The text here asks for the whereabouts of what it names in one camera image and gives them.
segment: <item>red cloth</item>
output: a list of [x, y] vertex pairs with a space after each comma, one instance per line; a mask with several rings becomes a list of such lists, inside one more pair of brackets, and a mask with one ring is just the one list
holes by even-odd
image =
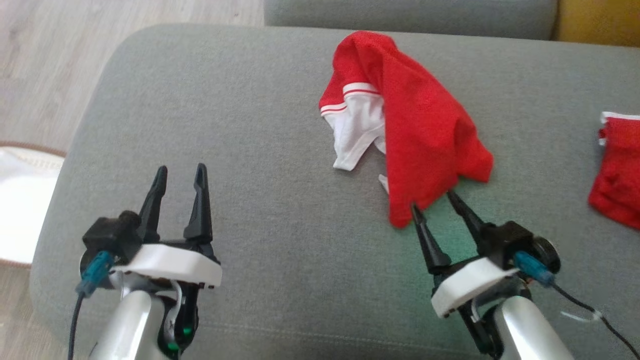
[[408, 225], [410, 204], [427, 208], [456, 185], [458, 175], [489, 180], [493, 156], [467, 112], [390, 37], [351, 34], [338, 45], [333, 69], [321, 108], [343, 103], [343, 86], [350, 83], [370, 83], [384, 98], [391, 224]]
[[606, 148], [589, 203], [609, 218], [640, 229], [640, 120], [608, 118]]

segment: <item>wooden floor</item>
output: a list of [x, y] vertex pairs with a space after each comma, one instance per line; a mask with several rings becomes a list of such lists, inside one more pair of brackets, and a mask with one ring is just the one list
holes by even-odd
[[[0, 142], [67, 151], [118, 44], [169, 22], [261, 26], [262, 0], [0, 0]], [[0, 265], [0, 359], [66, 358], [33, 316], [28, 279]]]

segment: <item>sofa cushion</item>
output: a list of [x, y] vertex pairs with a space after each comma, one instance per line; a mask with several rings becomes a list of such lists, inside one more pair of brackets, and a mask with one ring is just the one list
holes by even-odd
[[[433, 281], [414, 229], [387, 219], [369, 151], [332, 168], [333, 135], [317, 102], [344, 30], [167, 25], [128, 38], [109, 60], [61, 170], [31, 274], [34, 307], [65, 341], [81, 237], [98, 217], [139, 210], [167, 165], [159, 233], [189, 221], [198, 162], [209, 169], [222, 285], [201, 292], [187, 359], [484, 359], [461, 319], [435, 316]], [[474, 119], [495, 156], [488, 184], [457, 191], [485, 220], [514, 220], [557, 246], [560, 286], [601, 309], [637, 343], [638, 232], [587, 205], [602, 158], [600, 111], [640, 113], [640, 49], [391, 33]], [[445, 200], [426, 213], [454, 260], [474, 253]], [[118, 303], [84, 302], [89, 349]], [[624, 359], [602, 326], [534, 288], [577, 359]]]
[[548, 40], [556, 0], [265, 0], [270, 26]]

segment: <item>white stripe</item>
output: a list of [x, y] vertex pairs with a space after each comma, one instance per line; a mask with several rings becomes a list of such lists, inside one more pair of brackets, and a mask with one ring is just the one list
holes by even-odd
[[382, 95], [380, 95], [380, 94], [372, 94], [370, 92], [354, 91], [354, 92], [350, 92], [350, 93], [346, 94], [344, 96], [344, 99], [346, 100], [348, 97], [351, 97], [351, 96], [354, 96], [354, 95], [366, 95], [366, 96], [371, 96], [371, 97], [382, 97]]
[[342, 104], [335, 104], [335, 105], [324, 105], [322, 108], [320, 108], [320, 112], [323, 113], [329, 110], [339, 110], [345, 106], [347, 106], [346, 102], [343, 102]]
[[603, 111], [600, 116], [600, 121], [603, 124], [607, 123], [607, 118], [612, 117], [615, 119], [625, 119], [625, 120], [640, 120], [640, 115], [625, 115], [619, 113], [612, 113], [611, 111]]
[[320, 116], [324, 117], [327, 115], [331, 115], [331, 114], [341, 114], [344, 113], [345, 111], [347, 111], [347, 109], [342, 109], [342, 110], [326, 110], [324, 112], [320, 113]]
[[352, 91], [352, 90], [368, 90], [368, 91], [378, 92], [378, 89], [376, 89], [375, 86], [369, 83], [351, 83], [351, 84], [344, 85], [344, 87], [342, 88], [342, 93], [344, 94], [347, 91]]

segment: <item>blue cable connector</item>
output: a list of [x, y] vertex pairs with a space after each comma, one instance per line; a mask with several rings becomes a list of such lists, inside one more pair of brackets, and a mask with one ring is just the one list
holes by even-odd
[[531, 276], [546, 288], [553, 285], [556, 280], [554, 274], [543, 263], [524, 251], [516, 252], [513, 262], [523, 273]]
[[109, 275], [113, 263], [114, 259], [110, 253], [100, 251], [84, 270], [82, 281], [76, 286], [76, 293], [86, 298], [91, 297], [102, 280]]

